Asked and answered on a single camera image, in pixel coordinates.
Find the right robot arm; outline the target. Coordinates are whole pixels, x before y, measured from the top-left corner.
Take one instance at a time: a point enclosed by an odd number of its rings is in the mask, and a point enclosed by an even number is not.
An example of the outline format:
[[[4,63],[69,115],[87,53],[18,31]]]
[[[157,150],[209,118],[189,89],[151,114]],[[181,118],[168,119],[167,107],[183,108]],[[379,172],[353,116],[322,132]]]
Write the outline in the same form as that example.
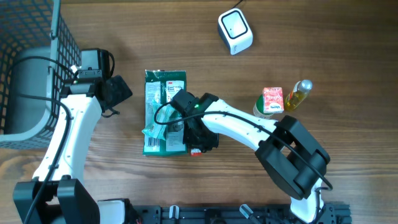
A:
[[[252,149],[272,181],[291,198],[291,212],[304,223],[321,217],[320,193],[330,156],[295,118],[280,121],[255,117],[237,110],[215,95],[201,98],[180,90],[170,104],[185,125],[183,143],[202,153],[218,147],[219,136],[228,136]]]

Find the yellow oil bottle silver cap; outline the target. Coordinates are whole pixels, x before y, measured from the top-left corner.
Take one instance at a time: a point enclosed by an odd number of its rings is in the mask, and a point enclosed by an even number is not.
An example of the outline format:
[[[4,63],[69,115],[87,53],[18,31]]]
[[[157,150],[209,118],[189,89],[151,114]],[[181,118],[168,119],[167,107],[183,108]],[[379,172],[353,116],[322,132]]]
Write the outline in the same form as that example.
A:
[[[301,102],[306,99],[312,90],[313,83],[311,80],[298,81],[293,90],[285,97],[284,109],[286,111],[295,110]]]

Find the red coffee stick sachet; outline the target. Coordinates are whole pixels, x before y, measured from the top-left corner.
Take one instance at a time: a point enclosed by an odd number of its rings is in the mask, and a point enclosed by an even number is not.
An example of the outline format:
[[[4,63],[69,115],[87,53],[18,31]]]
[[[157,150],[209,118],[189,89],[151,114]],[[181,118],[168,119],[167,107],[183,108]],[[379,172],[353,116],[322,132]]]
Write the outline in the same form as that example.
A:
[[[201,150],[199,150],[199,149],[191,149],[191,150],[190,150],[190,155],[191,155],[192,157],[200,156],[200,155],[202,155],[202,152],[201,152]]]

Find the green 3M sponge packet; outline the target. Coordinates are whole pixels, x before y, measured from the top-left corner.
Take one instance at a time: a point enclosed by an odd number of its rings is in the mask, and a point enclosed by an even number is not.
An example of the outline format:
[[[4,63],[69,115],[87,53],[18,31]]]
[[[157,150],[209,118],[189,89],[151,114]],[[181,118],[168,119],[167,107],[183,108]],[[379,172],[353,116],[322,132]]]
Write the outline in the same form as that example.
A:
[[[177,156],[187,153],[183,143],[184,123],[170,102],[187,88],[186,71],[147,70],[145,75],[145,128],[143,155]]]

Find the green lid small jar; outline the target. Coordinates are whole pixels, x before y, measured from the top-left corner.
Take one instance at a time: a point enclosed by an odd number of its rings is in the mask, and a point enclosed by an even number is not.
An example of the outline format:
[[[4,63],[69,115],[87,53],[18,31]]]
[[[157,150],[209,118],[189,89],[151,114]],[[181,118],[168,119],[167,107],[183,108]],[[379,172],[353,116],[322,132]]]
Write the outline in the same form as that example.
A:
[[[253,107],[253,113],[256,117],[269,119],[274,114],[273,113],[265,113],[264,112],[264,99],[263,95],[260,95]]]

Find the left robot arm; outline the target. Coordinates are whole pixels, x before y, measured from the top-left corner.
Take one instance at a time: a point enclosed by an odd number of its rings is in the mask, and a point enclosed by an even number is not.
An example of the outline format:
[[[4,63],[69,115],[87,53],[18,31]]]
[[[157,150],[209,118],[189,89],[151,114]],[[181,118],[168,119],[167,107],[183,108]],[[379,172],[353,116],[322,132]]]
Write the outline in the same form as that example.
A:
[[[138,216],[128,199],[95,201],[83,185],[91,136],[106,110],[132,96],[115,59],[103,49],[81,53],[72,66],[58,105],[59,116],[47,152],[29,182],[19,182],[13,200],[23,223],[134,223]]]

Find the pink Kleenex tissue pack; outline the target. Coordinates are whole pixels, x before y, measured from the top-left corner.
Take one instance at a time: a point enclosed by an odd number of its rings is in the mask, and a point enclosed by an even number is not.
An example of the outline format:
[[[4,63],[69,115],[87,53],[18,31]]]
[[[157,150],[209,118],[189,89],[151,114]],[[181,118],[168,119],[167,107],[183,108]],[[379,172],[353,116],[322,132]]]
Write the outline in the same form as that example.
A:
[[[265,87],[262,92],[264,113],[283,113],[284,99],[281,87]]]

